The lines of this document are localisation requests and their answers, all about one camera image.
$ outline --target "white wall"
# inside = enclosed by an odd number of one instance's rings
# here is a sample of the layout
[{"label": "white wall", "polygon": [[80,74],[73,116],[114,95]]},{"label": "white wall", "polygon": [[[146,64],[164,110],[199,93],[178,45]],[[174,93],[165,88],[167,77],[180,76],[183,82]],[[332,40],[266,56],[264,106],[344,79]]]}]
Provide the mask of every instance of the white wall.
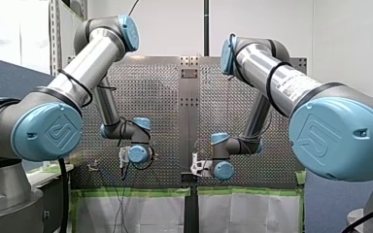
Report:
[{"label": "white wall", "polygon": [[[231,32],[282,42],[290,56],[312,60],[313,1],[216,0],[211,2],[211,55],[220,55]],[[312,62],[308,64],[311,74]]]},{"label": "white wall", "polygon": [[[88,0],[88,18],[128,14],[134,0]],[[138,55],[196,55],[203,52],[201,0],[140,0],[132,16],[141,45]]]},{"label": "white wall", "polygon": [[314,1],[314,72],[373,95],[373,0]]},{"label": "white wall", "polygon": [[[127,14],[133,3],[134,0],[88,0],[88,17]],[[223,41],[234,32],[238,36],[277,39],[288,47],[291,56],[312,59],[313,1],[210,3],[210,55],[219,56]],[[141,0],[132,14],[141,36],[141,47],[135,54],[202,54],[203,7],[202,0]]]}]

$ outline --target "blue panel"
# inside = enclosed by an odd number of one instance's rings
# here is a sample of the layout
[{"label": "blue panel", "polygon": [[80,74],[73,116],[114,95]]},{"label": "blue panel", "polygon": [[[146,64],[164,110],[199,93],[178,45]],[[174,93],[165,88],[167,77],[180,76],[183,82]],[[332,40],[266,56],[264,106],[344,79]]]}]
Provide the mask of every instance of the blue panel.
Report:
[{"label": "blue panel", "polygon": [[147,130],[151,130],[151,121],[148,118],[135,117],[134,122]]},{"label": "blue panel", "polygon": [[78,145],[83,122],[66,104],[40,105],[19,119],[12,131],[14,152],[29,161],[51,161],[68,156]]},{"label": "blue panel", "polygon": [[52,76],[0,61],[0,97],[23,98],[35,86],[47,85]]},{"label": "blue panel", "polygon": [[147,150],[142,147],[142,146],[133,146],[129,149],[129,161],[133,163],[144,163],[147,162],[149,157],[148,157],[148,152]]},{"label": "blue panel", "polygon": [[211,145],[221,143],[229,138],[227,133],[215,133],[211,135]]},{"label": "blue panel", "polygon": [[330,181],[308,171],[305,183],[305,232],[341,232],[347,225],[347,214],[363,208],[372,189],[373,182]]},{"label": "blue panel", "polygon": [[262,153],[263,151],[263,141],[262,139],[259,141],[259,145],[258,145],[258,148],[256,149],[256,152],[255,153]]},{"label": "blue panel", "polygon": [[135,51],[139,48],[138,28],[132,19],[127,15],[119,16],[119,26],[122,32],[123,39],[126,42],[129,51]]},{"label": "blue panel", "polygon": [[373,109],[329,97],[304,104],[289,124],[299,161],[315,174],[339,181],[373,180]]},{"label": "blue panel", "polygon": [[234,166],[230,162],[222,161],[214,168],[214,177],[221,181],[228,181],[234,176]]}]

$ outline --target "black cable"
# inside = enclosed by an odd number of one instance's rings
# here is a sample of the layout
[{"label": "black cable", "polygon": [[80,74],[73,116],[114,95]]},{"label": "black cable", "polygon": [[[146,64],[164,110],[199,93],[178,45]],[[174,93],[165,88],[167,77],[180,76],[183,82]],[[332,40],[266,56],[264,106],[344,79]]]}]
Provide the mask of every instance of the black cable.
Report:
[{"label": "black cable", "polygon": [[136,0],[136,1],[135,1],[134,5],[132,6],[131,11],[129,11],[129,14],[128,14],[129,16],[131,16],[131,14],[132,14],[132,12],[134,11],[134,9],[135,9],[136,5],[138,4],[138,2],[139,2],[139,0]]},{"label": "black cable", "polygon": [[76,84],[78,84],[82,89],[85,90],[86,94],[89,96],[89,100],[83,104],[83,108],[90,105],[90,103],[92,103],[93,101],[93,96],[92,96],[92,93],[90,92],[90,90],[84,85],[82,84],[80,81],[78,81],[77,79],[75,79],[74,77],[72,77],[70,74],[66,73],[64,70],[62,69],[58,69],[58,72],[62,75],[64,75],[66,78],[68,78],[68,80],[71,80],[73,82],[75,82]]},{"label": "black cable", "polygon": [[[99,170],[99,175],[101,177],[102,183],[104,184],[104,186],[106,186],[107,182],[106,182],[106,179],[105,179],[104,175],[102,174],[102,170]],[[119,199],[119,191],[118,191],[117,186],[115,184],[114,184],[114,190],[115,190],[115,193],[117,194],[117,198],[118,198],[118,201],[119,201],[119,207],[118,207],[117,214],[115,215],[115,224],[114,224],[114,230],[113,230],[113,232],[115,233],[115,231],[117,229],[118,215],[119,215],[120,211],[122,210],[122,200]]]},{"label": "black cable", "polygon": [[105,86],[105,85],[98,85],[99,88],[102,88],[102,89],[110,89],[112,91],[115,91],[117,90],[116,87],[113,87],[113,86]]},{"label": "black cable", "polygon": [[271,71],[269,72],[268,74],[268,77],[266,78],[266,95],[268,97],[268,100],[269,100],[269,103],[271,104],[272,107],[274,107],[274,109],[282,116],[286,117],[286,115],[283,113],[283,111],[281,111],[281,109],[277,106],[277,104],[274,102],[274,99],[272,98],[272,94],[271,94],[271,82],[272,82],[272,77],[274,76],[274,73],[278,70],[278,68],[280,68],[281,66],[284,66],[284,65],[287,65],[287,66],[290,66],[292,67],[292,65],[289,63],[289,62],[286,62],[286,61],[281,61],[280,63],[278,63],[276,66],[274,66]]},{"label": "black cable", "polygon": [[357,221],[353,222],[349,226],[347,226],[342,233],[351,233],[354,232],[355,228],[361,224],[363,224],[365,221],[373,218],[373,212],[367,214],[366,216],[363,216],[362,218],[358,219]]},{"label": "black cable", "polygon": [[60,233],[66,233],[68,228],[69,215],[69,193],[68,193],[68,174],[66,173],[66,165],[63,158],[58,159],[60,174],[62,177],[62,220],[60,222]]}]

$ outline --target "industrial robot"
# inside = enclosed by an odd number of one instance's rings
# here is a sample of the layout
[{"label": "industrial robot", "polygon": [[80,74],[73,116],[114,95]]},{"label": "industrial robot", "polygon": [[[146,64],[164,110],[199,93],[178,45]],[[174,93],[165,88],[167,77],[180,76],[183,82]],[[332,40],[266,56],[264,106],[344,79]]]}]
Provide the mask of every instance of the industrial robot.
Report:
[{"label": "industrial robot", "polygon": [[103,121],[101,135],[131,140],[127,158],[132,163],[152,159],[150,120],[120,117],[106,76],[114,62],[139,47],[133,19],[85,21],[74,47],[77,56],[48,86],[36,87],[21,100],[0,98],[0,233],[44,231],[43,192],[31,189],[21,160],[63,162],[80,142],[82,108],[92,99]]},{"label": "industrial robot", "polygon": [[[223,44],[220,67],[258,93],[243,133],[214,133],[212,159],[198,160],[194,153],[193,174],[230,180],[231,155],[261,152],[272,107],[288,118],[290,144],[305,168],[334,181],[373,181],[373,97],[342,83],[320,83],[295,70],[287,49],[274,40],[231,34]],[[373,192],[363,215],[343,232],[373,233]]]}]

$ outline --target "metal frame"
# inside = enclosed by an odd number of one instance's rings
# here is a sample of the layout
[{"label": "metal frame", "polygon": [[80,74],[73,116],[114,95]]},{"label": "metal frame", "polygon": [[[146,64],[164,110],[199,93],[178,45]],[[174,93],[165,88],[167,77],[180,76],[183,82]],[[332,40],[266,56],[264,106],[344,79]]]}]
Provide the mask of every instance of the metal frame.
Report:
[{"label": "metal frame", "polygon": [[[297,67],[299,70],[306,72],[306,59],[305,58],[293,58],[292,63],[295,67]],[[197,187],[199,185],[219,185],[218,182],[212,182],[212,183],[202,183],[198,182],[198,179],[191,174],[189,171],[189,167],[192,163],[192,152],[194,149],[195,144],[201,147],[209,147],[209,138],[208,139],[201,139],[201,141],[197,141],[201,134],[201,130],[203,130],[204,127],[207,127],[208,125],[202,125],[203,118],[202,118],[202,111],[208,111],[207,109],[201,109],[202,108],[202,99],[201,97],[205,93],[201,93],[201,91],[208,91],[207,89],[203,89],[202,84],[207,85],[210,82],[213,82],[215,85],[211,86],[211,88],[220,88],[215,81],[211,80],[211,75],[214,75],[214,72],[216,72],[216,75],[218,75],[217,71],[219,69],[219,58],[218,57],[196,57],[196,56],[182,56],[182,57],[125,57],[123,61],[119,63],[115,63],[113,67],[110,69],[110,72],[108,74],[111,85],[118,88],[118,91],[114,93],[115,99],[118,102],[119,106],[119,114],[124,117],[135,117],[140,115],[140,117],[157,117],[159,115],[161,117],[162,114],[165,114],[166,112],[171,113],[177,113],[177,127],[170,127],[164,126],[166,128],[159,128],[159,126],[156,126],[153,121],[153,130],[152,134],[154,137],[155,132],[167,132],[166,130],[170,131],[176,131],[176,134],[178,135],[178,144],[176,146],[176,149],[178,150],[178,156],[170,157],[170,159],[178,159],[177,161],[173,161],[171,165],[167,164],[166,162],[162,162],[159,164],[154,164],[153,166],[157,166],[155,168],[150,169],[158,169],[155,170],[156,172],[152,171],[152,174],[149,174],[150,171],[142,171],[144,174],[140,174],[137,176],[138,180],[143,180],[144,182],[142,184],[140,183],[133,183],[129,186],[138,186],[143,188],[163,188],[163,187],[189,187],[190,188],[190,195],[186,197],[185,201],[185,232],[199,232],[199,207],[198,207],[198,195],[197,195]],[[167,69],[166,73],[158,73],[155,74],[155,69],[158,69],[157,72],[162,72],[162,69]],[[166,90],[162,90],[162,87],[159,87],[158,84],[162,85],[162,82],[168,82],[168,80],[165,79],[174,79],[173,81],[176,81],[175,85],[171,85],[171,88],[177,88],[176,94],[175,92],[169,92],[169,94],[172,96],[170,98],[173,98],[173,96],[176,96],[175,99],[171,99],[170,101],[170,107],[169,109],[155,109],[153,101],[150,100],[148,93],[145,92],[148,88],[157,88],[157,89],[151,89],[149,90],[152,93],[155,93],[156,91],[161,91],[161,95],[154,95],[154,98],[160,98],[163,99],[168,98],[168,92]],[[246,88],[244,83],[239,83],[238,81],[234,81],[236,84],[242,85],[242,88]],[[131,102],[131,96],[136,98],[134,104]],[[243,101],[248,102],[249,108],[243,110],[248,112],[251,108],[252,101],[248,101],[248,98],[244,96],[244,98],[241,98]],[[238,108],[240,109],[240,106],[230,106],[230,108]],[[154,114],[151,114],[150,116],[144,116],[144,114],[148,114],[148,111],[153,111]],[[98,172],[89,172],[86,165],[93,163],[95,159],[99,159],[100,163],[100,170],[106,169],[109,170],[108,174],[115,174],[115,176],[118,176],[116,172],[114,172],[115,169],[119,168],[119,159],[118,159],[118,149],[116,151],[116,156],[114,156],[114,147],[116,142],[114,141],[108,141],[102,146],[102,149],[97,149],[97,144],[100,142],[98,141],[91,141],[96,140],[96,138],[99,138],[99,130],[98,127],[101,124],[101,120],[99,118],[98,112],[96,111],[95,107],[92,105],[91,107],[84,109],[84,118],[85,122],[91,124],[91,129],[89,131],[86,131],[84,133],[83,137],[83,143],[79,150],[77,150],[77,154],[83,154],[86,161],[84,161],[84,164],[77,167],[74,170],[73,173],[73,179],[72,181],[74,188],[91,188],[98,185],[125,185],[128,186],[128,183],[122,183],[122,182],[116,182],[115,179],[108,180],[107,183],[101,183],[100,180],[102,176],[98,174]],[[246,117],[244,115],[239,116],[238,121],[245,122]],[[281,124],[286,123],[285,119],[281,119],[279,121]],[[231,122],[231,127],[240,127],[239,124],[241,122]],[[224,131],[228,131],[230,127],[223,128]],[[175,138],[167,138],[165,140],[168,140],[169,142],[173,142]],[[121,144],[122,147],[127,146],[127,142],[123,142]],[[295,171],[303,170],[304,168],[301,166],[299,162],[297,162],[296,159],[293,159],[292,161],[295,163]],[[174,163],[178,163],[180,166],[177,170],[176,165]],[[172,171],[178,171],[173,173],[169,172],[168,169],[171,169]],[[155,183],[155,180],[151,178],[151,176],[156,176],[156,173],[159,173],[159,176],[177,176],[176,179],[173,179],[173,183],[167,183],[165,185],[162,185],[162,183]],[[251,186],[248,183],[221,183],[221,185],[243,185],[243,186]],[[293,183],[256,183],[256,186],[263,186],[263,187],[275,187],[275,188],[295,188],[297,187],[296,182]]]},{"label": "metal frame", "polygon": [[59,0],[50,1],[51,75],[56,76],[62,68]]}]

